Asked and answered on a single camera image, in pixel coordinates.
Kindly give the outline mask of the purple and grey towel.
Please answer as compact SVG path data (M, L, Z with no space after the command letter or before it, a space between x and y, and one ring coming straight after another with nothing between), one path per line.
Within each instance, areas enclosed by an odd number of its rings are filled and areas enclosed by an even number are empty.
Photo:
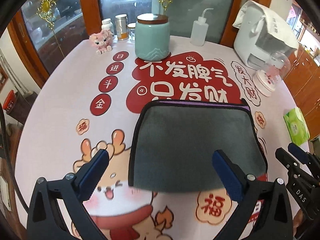
M219 189L222 183L212 165L217 150L246 174L266 174L267 159L245 100L149 102L133 133L128 184L168 193Z

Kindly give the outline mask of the green tissue pack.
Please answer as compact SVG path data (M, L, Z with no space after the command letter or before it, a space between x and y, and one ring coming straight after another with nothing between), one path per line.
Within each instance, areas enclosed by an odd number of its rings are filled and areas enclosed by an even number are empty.
M310 139L310 132L299 107L295 107L283 116L291 141L300 146Z

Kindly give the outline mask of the white cloth cover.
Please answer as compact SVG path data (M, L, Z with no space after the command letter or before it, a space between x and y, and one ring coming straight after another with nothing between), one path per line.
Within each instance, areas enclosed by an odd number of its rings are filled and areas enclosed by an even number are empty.
M244 22L245 13L248 12L249 7L254 7L262 13L261 18L265 20L267 32L269 34L271 34L274 38L284 42L290 48L299 48L299 43L290 26L276 12L253 0L247 1L240 8L236 19L232 24L233 27L238 29L241 27L242 23Z

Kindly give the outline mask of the printed cartoon tablecloth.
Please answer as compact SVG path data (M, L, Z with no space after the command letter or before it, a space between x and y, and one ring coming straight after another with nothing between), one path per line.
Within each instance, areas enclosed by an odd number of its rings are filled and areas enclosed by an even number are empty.
M170 50L156 63L138 59L130 41L101 55L87 40L71 51L41 89L23 128L15 177L27 202L38 178L61 179L105 148L110 164L84 206L108 239L213 239L236 208L224 189L166 194L127 183L135 125L144 105L157 99L245 99L268 163L262 179L287 179L275 157L291 141L284 115L296 104L286 85L263 96L252 85L254 70L218 44L197 47L173 36Z

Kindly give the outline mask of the white squeeze wash bottle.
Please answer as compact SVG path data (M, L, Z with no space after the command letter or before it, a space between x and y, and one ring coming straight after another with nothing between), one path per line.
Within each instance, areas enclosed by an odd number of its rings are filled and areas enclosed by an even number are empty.
M206 8L202 12L202 15L198 17L197 20L193 22L193 28L191 30L190 42L191 44L201 47L204 45L206 40L206 35L208 31L209 24L205 18L205 14L208 10L213 10L213 8Z

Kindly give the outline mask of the glass dome pink ornament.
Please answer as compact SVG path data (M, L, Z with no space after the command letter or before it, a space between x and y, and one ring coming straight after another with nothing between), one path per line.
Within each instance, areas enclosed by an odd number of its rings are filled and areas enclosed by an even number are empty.
M252 78L256 89L265 97L270 97L276 86L287 76L292 66L288 57L282 52L270 55L260 70Z

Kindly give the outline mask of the wooden cabinet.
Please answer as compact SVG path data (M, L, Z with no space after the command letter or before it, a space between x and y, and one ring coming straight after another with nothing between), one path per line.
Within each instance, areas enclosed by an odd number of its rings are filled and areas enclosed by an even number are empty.
M313 140L319 136L319 66L303 46L289 56L289 61L292 69L284 82L302 111Z

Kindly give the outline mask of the pink block figurine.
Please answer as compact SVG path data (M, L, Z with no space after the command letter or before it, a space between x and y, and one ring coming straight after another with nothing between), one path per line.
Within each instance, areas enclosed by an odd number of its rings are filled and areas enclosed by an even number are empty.
M97 49L96 53L101 55L104 52L112 50L113 35L110 30L102 30L89 36L89 40Z

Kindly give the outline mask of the white pill bottle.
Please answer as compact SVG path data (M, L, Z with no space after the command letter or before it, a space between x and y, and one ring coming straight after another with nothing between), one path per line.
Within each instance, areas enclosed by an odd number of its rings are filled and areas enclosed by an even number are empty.
M101 29L105 31L110 31L114 37L114 27L110 18L103 19L101 22Z

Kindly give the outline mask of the teal ceramic jar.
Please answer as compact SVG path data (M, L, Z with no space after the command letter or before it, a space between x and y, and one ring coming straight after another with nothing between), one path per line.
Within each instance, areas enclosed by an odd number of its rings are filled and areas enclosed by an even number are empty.
M149 62L161 61L169 54L168 16L146 13L137 16L135 28L136 57Z

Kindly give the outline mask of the white water dispenser appliance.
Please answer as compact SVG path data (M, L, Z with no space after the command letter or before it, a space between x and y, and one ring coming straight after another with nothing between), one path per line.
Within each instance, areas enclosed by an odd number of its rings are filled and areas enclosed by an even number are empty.
M288 57L297 50L269 34L266 22L261 16L258 9L249 7L234 40L237 55L246 66L255 70L262 68L275 52L282 52Z

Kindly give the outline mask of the silver metal tin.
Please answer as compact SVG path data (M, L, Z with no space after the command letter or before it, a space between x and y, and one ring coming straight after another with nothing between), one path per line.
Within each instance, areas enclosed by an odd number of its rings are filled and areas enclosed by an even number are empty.
M127 40L129 38L127 29L127 14L116 15L115 24L118 40Z

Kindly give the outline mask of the small glass jar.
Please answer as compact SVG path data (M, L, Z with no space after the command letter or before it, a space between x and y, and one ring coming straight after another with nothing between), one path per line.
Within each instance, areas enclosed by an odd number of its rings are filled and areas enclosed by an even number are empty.
M127 29L128 29L128 33L129 33L129 39L130 39L131 41L135 41L136 23L135 23L135 22L129 23L129 24L127 25Z

